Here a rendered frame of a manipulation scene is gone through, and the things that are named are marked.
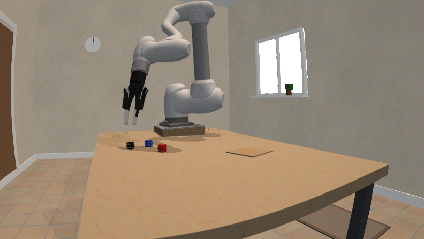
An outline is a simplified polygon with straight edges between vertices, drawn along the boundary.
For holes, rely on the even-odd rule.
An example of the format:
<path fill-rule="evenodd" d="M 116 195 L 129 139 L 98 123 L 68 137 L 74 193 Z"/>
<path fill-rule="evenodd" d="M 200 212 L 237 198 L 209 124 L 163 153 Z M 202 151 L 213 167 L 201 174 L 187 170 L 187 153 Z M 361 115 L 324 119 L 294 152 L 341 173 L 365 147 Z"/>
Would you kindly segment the brown mat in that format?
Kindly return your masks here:
<path fill-rule="evenodd" d="M 252 148 L 252 147 L 244 147 L 232 151 L 227 151 L 226 153 L 236 154 L 236 155 L 243 155 L 248 157 L 256 157 L 263 154 L 267 154 L 273 152 L 272 150 L 264 150 L 260 148 Z"/>

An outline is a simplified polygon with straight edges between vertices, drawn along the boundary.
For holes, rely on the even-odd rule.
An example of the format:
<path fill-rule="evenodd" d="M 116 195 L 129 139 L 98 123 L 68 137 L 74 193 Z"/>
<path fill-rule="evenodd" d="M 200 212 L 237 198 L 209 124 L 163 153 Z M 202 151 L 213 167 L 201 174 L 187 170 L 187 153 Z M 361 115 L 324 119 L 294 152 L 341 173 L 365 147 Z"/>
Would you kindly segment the red die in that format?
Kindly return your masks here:
<path fill-rule="evenodd" d="M 166 152 L 166 144 L 158 144 L 158 152 Z"/>

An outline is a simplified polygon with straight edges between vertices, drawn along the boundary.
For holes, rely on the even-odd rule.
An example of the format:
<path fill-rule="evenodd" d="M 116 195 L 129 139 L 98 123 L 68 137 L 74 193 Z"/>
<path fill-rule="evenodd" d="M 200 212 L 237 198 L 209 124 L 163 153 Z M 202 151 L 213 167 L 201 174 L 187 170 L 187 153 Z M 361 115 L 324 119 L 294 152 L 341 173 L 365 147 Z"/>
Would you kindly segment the blue die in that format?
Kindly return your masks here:
<path fill-rule="evenodd" d="M 152 140 L 146 140 L 145 141 L 145 147 L 152 147 L 153 146 L 153 141 Z"/>

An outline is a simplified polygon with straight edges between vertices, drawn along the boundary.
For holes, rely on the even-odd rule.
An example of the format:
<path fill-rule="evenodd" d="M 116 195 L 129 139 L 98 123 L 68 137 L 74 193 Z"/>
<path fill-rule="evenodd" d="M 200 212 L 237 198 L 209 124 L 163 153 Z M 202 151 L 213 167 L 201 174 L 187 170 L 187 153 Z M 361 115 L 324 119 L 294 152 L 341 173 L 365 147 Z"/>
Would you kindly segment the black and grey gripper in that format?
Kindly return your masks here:
<path fill-rule="evenodd" d="M 124 122 L 123 122 L 125 125 L 128 124 L 130 106 L 134 96 L 135 96 L 135 109 L 133 113 L 132 124 L 137 125 L 139 110 L 143 109 L 146 94 L 149 91 L 146 87 L 144 87 L 145 80 L 146 80 L 146 74 L 144 72 L 133 71 L 130 78 L 130 85 L 127 89 L 124 89 L 122 108 L 125 109 Z M 142 92 L 142 95 L 141 95 L 141 92 Z M 129 93 L 129 96 L 128 96 L 128 93 Z"/>

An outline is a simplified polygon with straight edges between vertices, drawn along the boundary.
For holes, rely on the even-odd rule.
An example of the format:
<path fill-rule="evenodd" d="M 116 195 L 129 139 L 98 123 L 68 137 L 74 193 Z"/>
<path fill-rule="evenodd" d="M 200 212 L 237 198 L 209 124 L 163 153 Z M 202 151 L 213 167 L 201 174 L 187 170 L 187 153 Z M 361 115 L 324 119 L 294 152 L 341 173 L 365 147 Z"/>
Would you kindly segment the black die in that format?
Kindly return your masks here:
<path fill-rule="evenodd" d="M 134 142 L 126 142 L 126 148 L 127 149 L 134 149 Z"/>

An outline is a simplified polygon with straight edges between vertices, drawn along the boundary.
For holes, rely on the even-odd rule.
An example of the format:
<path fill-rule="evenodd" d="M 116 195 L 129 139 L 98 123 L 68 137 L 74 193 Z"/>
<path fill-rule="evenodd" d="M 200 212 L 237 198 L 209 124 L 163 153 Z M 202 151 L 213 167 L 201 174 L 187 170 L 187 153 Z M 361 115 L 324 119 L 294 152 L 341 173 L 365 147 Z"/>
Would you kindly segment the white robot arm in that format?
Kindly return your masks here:
<path fill-rule="evenodd" d="M 181 83 L 167 87 L 164 95 L 165 120 L 158 123 L 160 126 L 194 125 L 188 121 L 188 114 L 210 113 L 223 107 L 224 94 L 210 79 L 207 24 L 215 13 L 215 6 L 209 1 L 176 5 L 167 12 L 161 26 L 169 37 L 155 42 L 153 37 L 144 36 L 135 48 L 131 74 L 141 71 L 147 76 L 150 64 L 179 61 L 190 55 L 191 44 L 173 26 L 183 21 L 189 21 L 192 26 L 195 81 L 190 90 Z"/>

